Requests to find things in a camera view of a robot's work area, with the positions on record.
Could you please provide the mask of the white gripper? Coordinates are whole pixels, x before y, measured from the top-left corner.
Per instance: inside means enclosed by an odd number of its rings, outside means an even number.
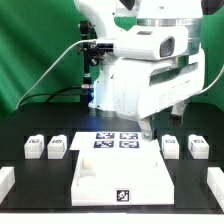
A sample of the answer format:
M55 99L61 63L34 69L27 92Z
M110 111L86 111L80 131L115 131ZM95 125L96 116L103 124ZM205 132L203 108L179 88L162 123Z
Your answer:
M181 126L188 105L186 99L199 93L204 85L205 56L189 57L189 64L173 68L173 60L141 61L122 58L114 72L113 103L122 118L139 121L143 140L153 139L148 117L172 107L170 124Z

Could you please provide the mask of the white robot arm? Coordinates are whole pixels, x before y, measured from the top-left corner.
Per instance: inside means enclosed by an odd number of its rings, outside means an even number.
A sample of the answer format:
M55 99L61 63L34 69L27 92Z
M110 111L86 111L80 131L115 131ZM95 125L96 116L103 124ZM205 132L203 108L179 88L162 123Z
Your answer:
M205 55L202 17L224 0L74 0L96 32L86 53L100 66L88 104L101 116L139 123L152 140L152 116L171 108L179 126L187 100L202 92Z

